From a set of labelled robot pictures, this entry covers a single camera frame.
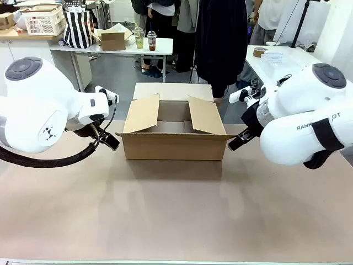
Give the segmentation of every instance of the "black jacket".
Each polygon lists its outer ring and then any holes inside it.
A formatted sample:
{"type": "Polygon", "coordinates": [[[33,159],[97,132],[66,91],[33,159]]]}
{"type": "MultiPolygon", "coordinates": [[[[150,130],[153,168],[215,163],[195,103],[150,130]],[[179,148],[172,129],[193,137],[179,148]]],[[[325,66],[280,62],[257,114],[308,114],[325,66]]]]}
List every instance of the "black jacket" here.
{"type": "Polygon", "coordinates": [[[147,15],[147,0],[131,0],[132,8],[139,15],[147,15]]]}
{"type": "Polygon", "coordinates": [[[209,84],[234,84],[247,55],[245,0],[201,0],[196,29],[198,75],[209,84]]]}

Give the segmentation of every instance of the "cardboard box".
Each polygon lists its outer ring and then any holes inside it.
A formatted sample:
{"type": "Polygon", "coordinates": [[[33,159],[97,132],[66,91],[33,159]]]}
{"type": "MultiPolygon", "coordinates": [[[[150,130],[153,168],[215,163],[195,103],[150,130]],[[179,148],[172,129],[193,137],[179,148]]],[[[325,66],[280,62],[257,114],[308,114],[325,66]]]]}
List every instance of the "cardboard box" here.
{"type": "Polygon", "coordinates": [[[8,29],[14,24],[13,13],[0,14],[0,29],[8,29]]]}
{"type": "Polygon", "coordinates": [[[132,32],[121,24],[117,24],[107,30],[94,29],[91,35],[99,41],[102,51],[120,51],[126,49],[125,41],[132,35],[132,32]]]}
{"type": "Polygon", "coordinates": [[[138,83],[134,98],[123,133],[117,133],[127,159],[223,159],[234,135],[223,127],[211,86],[138,83]]]}

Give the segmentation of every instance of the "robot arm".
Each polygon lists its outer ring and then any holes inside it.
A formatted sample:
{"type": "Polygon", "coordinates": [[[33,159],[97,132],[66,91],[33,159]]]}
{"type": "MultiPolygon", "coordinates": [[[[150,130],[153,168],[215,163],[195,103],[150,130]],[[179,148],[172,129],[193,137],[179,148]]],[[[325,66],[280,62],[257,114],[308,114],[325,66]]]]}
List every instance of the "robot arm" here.
{"type": "MultiPolygon", "coordinates": [[[[321,63],[280,86],[263,86],[260,99],[242,92],[250,103],[242,116],[249,127],[229,148],[236,150],[258,136],[270,161],[316,169],[334,151],[353,145],[352,89],[338,69],[321,63]]],[[[232,95],[232,101],[240,93],[232,95]]]]}
{"type": "Polygon", "coordinates": [[[28,153],[44,152],[58,142],[64,131],[95,141],[70,158],[37,161],[1,149],[1,159],[23,166],[58,167],[86,158],[99,143],[117,149],[118,140],[106,128],[100,128],[112,104],[115,113],[119,102],[115,93],[99,86],[95,93],[79,93],[57,68],[36,57],[11,64],[5,72],[5,81],[7,96],[0,97],[2,144],[28,153]]]}

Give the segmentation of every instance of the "striped bag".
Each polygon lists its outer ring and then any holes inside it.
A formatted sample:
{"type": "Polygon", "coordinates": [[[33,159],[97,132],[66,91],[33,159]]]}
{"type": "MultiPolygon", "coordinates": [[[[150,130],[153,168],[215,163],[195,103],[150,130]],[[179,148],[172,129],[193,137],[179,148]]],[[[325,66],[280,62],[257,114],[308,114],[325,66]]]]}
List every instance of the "striped bag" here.
{"type": "Polygon", "coordinates": [[[90,47],[95,42],[95,38],[90,34],[93,31],[93,21],[90,12],[64,12],[64,15],[66,19],[65,43],[71,48],[85,49],[90,47]]]}

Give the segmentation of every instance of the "straw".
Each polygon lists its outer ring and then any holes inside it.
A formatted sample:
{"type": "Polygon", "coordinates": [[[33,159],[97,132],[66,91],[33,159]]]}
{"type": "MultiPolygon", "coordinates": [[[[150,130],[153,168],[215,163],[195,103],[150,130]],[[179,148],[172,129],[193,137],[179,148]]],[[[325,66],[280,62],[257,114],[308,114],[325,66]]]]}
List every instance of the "straw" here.
{"type": "Polygon", "coordinates": [[[139,26],[136,24],[136,22],[134,22],[134,24],[135,24],[135,27],[136,27],[137,30],[138,30],[139,26]]]}

